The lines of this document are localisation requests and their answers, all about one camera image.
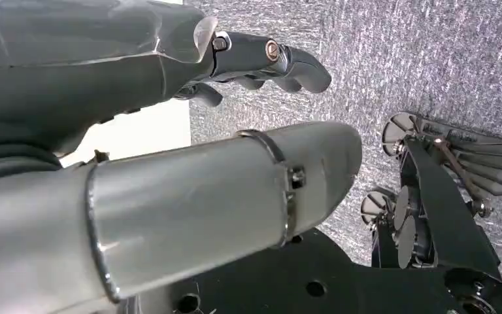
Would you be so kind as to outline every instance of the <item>metal cylinder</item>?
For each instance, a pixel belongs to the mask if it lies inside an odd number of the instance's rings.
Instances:
[[[360,137],[336,122],[267,134],[288,163],[303,166],[294,218],[304,232],[352,186]],[[91,313],[111,306],[111,296],[275,245],[287,224],[280,166],[240,137],[0,178],[0,313]]]
[[[321,223],[349,191],[361,163],[357,131],[336,122],[266,132],[305,168],[296,233]],[[251,138],[101,164],[90,184],[98,248],[117,298],[166,285],[279,242],[280,168]]]
[[[0,179],[0,314],[109,304],[90,249],[90,167]]]

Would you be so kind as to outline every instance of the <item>grey carpet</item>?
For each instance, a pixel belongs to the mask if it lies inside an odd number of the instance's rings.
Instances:
[[[304,48],[326,65],[331,88],[320,95],[258,92],[219,84],[219,108],[192,104],[194,143],[242,128],[266,130],[309,120],[338,120],[363,139],[355,186],[322,230],[361,264],[370,235],[359,217],[375,186],[398,188],[398,166],[384,155],[380,133],[398,111],[423,114],[502,136],[502,0],[190,0],[219,17],[220,30],[270,35]],[[502,261],[502,198],[481,221]]]

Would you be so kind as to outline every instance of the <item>robotic hand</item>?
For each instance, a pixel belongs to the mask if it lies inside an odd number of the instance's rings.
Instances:
[[[320,93],[328,88],[330,74],[308,52],[278,44],[268,37],[219,32],[212,40],[214,69],[204,81],[237,82],[249,90],[258,90],[272,80],[286,92],[301,88]],[[200,99],[211,107],[222,101],[209,85],[199,82],[184,87],[175,96]]]

